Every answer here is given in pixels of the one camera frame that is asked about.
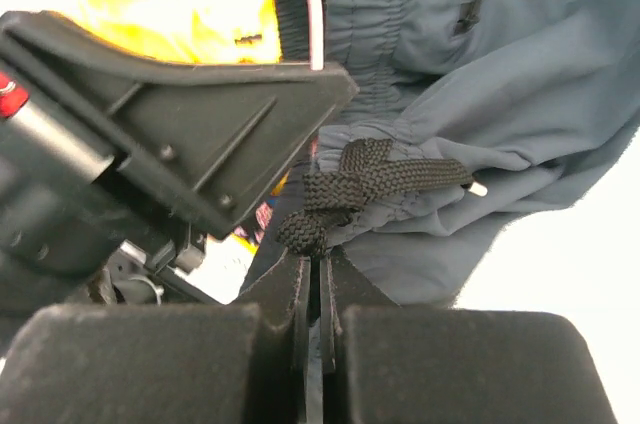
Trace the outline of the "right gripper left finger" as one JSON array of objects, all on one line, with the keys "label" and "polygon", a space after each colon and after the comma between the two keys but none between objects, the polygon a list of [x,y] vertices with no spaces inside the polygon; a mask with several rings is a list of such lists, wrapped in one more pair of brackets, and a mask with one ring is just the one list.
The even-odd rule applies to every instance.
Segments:
[{"label": "right gripper left finger", "polygon": [[19,330],[5,423],[295,423],[310,264],[290,255],[229,305],[55,305]]}]

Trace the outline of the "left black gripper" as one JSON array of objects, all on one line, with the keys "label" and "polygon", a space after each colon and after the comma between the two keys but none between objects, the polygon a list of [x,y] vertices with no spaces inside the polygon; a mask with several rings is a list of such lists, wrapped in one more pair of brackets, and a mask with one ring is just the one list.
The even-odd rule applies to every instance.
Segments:
[{"label": "left black gripper", "polygon": [[109,114],[80,120],[45,96],[1,118],[1,335],[64,302],[124,247],[177,302],[206,294],[174,268],[206,202]]}]

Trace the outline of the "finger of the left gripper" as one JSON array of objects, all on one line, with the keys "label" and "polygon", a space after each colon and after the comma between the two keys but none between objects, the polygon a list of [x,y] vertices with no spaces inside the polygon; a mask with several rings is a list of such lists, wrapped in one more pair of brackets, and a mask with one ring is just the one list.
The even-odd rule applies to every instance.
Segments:
[{"label": "finger of the left gripper", "polygon": [[124,53],[60,16],[1,18],[1,63],[116,147],[120,171],[217,237],[257,206],[357,87],[338,64],[187,65]]}]

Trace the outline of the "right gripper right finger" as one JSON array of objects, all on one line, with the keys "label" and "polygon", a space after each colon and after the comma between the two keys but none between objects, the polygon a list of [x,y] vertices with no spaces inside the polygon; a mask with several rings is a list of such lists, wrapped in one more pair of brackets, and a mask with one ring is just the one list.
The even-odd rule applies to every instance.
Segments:
[{"label": "right gripper right finger", "polygon": [[328,423],[608,424],[589,348],[545,312],[401,306],[336,249],[319,266]]}]

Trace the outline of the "dark navy shorts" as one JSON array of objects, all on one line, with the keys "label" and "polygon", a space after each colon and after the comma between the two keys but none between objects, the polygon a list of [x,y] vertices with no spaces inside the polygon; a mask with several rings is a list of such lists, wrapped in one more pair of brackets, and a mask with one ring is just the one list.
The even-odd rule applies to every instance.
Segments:
[{"label": "dark navy shorts", "polygon": [[273,223],[300,208],[304,172],[336,170],[358,139],[457,160],[488,190],[386,197],[329,232],[401,304],[453,300],[504,226],[573,205],[639,126],[639,0],[326,0],[326,25],[359,92]]}]

